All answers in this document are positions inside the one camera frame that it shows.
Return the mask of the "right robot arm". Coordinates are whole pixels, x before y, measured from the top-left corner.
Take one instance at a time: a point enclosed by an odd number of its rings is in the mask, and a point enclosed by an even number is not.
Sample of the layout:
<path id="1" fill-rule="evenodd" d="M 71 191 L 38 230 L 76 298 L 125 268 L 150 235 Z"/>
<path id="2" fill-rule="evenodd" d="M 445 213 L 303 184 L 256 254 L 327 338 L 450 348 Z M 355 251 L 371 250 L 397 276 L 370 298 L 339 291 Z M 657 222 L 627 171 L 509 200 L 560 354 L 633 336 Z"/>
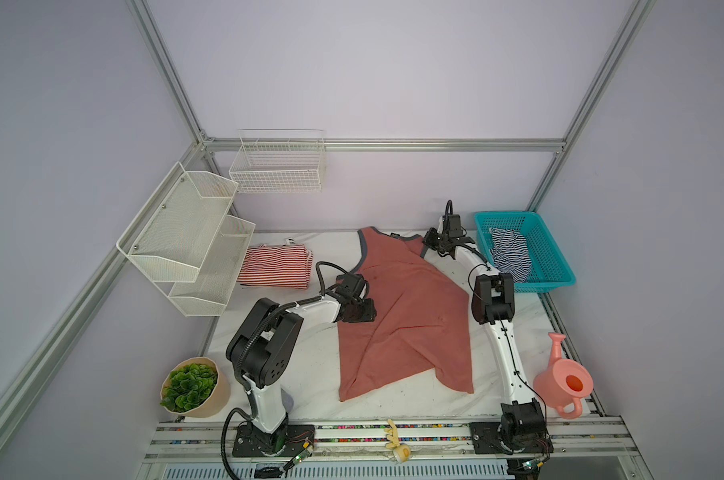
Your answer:
<path id="1" fill-rule="evenodd" d="M 495 434 L 497 447 L 507 454 L 549 453 L 546 408 L 528 381 L 514 331 L 515 283 L 480 251 L 454 212 L 449 200 L 440 226 L 427 231 L 424 244 L 441 257 L 450 257 L 467 273 L 471 314 L 490 335 L 502 381 L 501 418 Z"/>

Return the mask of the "red tank top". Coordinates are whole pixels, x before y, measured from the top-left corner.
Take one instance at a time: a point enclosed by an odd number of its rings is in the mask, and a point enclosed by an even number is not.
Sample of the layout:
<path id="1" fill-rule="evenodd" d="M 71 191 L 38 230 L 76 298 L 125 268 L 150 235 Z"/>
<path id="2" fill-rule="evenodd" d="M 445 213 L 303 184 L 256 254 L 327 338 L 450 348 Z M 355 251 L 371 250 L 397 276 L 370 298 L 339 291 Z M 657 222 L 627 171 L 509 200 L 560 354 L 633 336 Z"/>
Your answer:
<path id="1" fill-rule="evenodd" d="M 354 270 L 369 283 L 376 316 L 338 326 L 340 400 L 426 371 L 449 389 L 474 393 L 468 293 L 426 261 L 421 236 L 366 227 L 358 237 Z"/>

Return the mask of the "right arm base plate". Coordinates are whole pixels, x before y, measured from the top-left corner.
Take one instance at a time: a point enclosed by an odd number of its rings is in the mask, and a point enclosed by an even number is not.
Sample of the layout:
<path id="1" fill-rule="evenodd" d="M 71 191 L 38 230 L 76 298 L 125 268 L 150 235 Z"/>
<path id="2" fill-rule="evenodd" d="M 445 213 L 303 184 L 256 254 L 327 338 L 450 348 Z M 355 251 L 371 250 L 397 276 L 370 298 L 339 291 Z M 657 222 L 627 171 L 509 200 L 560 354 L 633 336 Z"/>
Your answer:
<path id="1" fill-rule="evenodd" d="M 476 454 L 534 455 L 554 450 L 546 425 L 518 426 L 503 422 L 472 422 L 470 439 Z"/>

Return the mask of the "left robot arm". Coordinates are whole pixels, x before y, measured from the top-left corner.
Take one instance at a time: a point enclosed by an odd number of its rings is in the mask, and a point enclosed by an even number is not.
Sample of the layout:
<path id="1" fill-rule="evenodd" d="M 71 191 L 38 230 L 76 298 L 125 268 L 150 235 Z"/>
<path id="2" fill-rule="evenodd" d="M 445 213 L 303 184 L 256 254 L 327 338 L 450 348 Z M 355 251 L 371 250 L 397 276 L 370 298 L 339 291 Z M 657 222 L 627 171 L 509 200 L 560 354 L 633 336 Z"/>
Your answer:
<path id="1" fill-rule="evenodd" d="M 321 261 L 316 270 L 323 266 L 339 272 L 333 284 L 320 277 L 318 294 L 285 304 L 259 299 L 227 346 L 226 358 L 250 406 L 250 422 L 261 433 L 274 434 L 288 424 L 279 381 L 305 321 L 336 324 L 375 320 L 370 282 L 331 262 Z"/>

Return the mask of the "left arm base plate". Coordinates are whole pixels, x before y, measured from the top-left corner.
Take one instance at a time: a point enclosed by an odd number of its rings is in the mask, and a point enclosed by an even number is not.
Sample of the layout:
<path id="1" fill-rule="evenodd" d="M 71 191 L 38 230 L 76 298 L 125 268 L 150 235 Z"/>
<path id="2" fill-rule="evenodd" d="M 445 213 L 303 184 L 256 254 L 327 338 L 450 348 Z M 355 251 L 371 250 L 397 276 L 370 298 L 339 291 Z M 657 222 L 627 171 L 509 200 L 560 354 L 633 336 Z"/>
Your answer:
<path id="1" fill-rule="evenodd" d="M 264 433 L 250 423 L 237 429 L 231 454 L 234 458 L 294 457 L 314 443 L 316 428 L 310 424 L 287 424 Z"/>

